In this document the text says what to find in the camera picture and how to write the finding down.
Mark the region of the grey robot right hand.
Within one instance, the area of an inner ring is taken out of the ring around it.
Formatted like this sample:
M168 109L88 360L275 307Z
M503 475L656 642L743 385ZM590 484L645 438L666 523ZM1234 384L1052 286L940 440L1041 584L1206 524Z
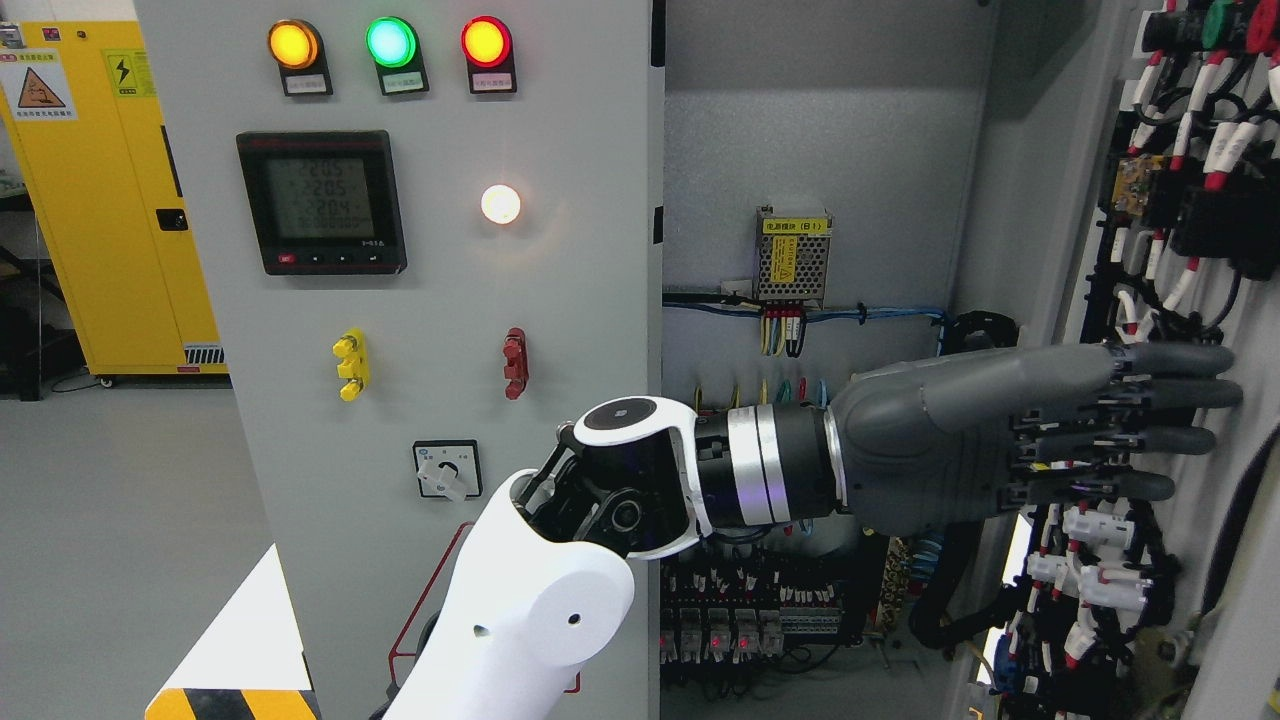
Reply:
M991 348L897 363L829 406L847 505L887 536L1088 498L1162 501L1134 454L1198 456L1212 430L1172 411L1235 407L1231 350L1176 342Z

